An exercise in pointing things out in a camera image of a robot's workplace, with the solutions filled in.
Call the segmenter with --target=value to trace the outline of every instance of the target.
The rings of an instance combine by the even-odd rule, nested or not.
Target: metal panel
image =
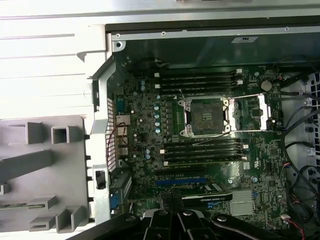
[[[234,30],[233,35],[226,36],[127,40],[125,49],[114,54],[124,59],[128,56],[132,63],[155,57],[169,62],[171,68],[265,64],[299,54],[319,57],[320,32],[255,35],[252,29],[247,31],[258,38],[254,42],[232,43],[239,37]]]

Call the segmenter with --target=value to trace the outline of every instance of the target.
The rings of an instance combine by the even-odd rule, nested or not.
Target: label sticker
[[[232,44],[253,43],[257,39],[258,39],[257,36],[240,36],[233,39],[231,43]]]

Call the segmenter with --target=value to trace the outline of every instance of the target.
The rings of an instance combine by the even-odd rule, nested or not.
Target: white sticker
[[[205,189],[207,189],[208,191],[211,191],[212,189],[208,186],[208,185],[204,185]]]
[[[222,191],[221,187],[219,187],[216,183],[211,184],[218,192]]]
[[[232,44],[245,44],[245,43],[253,43],[255,40],[257,40],[257,36],[240,36],[236,37],[232,40]]]
[[[246,161],[243,163],[243,169],[244,170],[249,170],[250,169],[250,162]]]

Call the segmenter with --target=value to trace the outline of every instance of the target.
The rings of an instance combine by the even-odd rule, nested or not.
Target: electrolytic capacitor
[[[258,178],[256,176],[252,176],[251,181],[256,184],[258,182]]]

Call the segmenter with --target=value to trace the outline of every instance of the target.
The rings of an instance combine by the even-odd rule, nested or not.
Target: red wire
[[[296,224],[294,221],[292,221],[291,219],[286,219],[286,221],[288,221],[288,223],[291,223],[293,226],[295,226],[298,230],[299,230],[299,232],[300,232],[300,234],[301,234],[301,236],[302,236],[302,239],[301,240],[306,240],[306,235],[305,235],[305,231],[304,231],[304,229],[302,228],[302,227],[300,227],[300,226],[298,226],[298,224]]]
[[[114,129],[112,130],[112,132],[110,133],[109,135],[109,138],[108,138],[108,143],[106,145],[106,154],[105,154],[105,160],[106,160],[106,164],[108,165],[108,158],[109,158],[109,147],[110,147],[110,142],[111,142],[111,139],[112,139],[112,135],[115,133],[115,131],[117,130],[117,128],[120,126],[120,125],[123,125],[124,126],[124,129],[123,129],[123,134],[125,134],[125,131],[126,131],[126,123],[125,122],[120,122],[119,124],[117,124]]]

